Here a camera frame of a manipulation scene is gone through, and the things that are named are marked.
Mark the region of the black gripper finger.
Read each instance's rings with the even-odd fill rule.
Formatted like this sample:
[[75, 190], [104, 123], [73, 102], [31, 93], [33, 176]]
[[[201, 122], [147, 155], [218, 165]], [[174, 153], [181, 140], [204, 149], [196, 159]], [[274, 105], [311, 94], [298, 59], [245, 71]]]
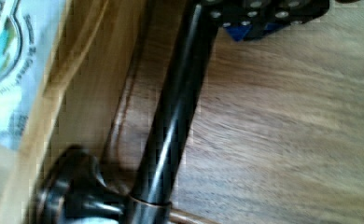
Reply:
[[202, 0], [216, 25], [236, 42], [260, 40], [322, 17], [330, 0]]

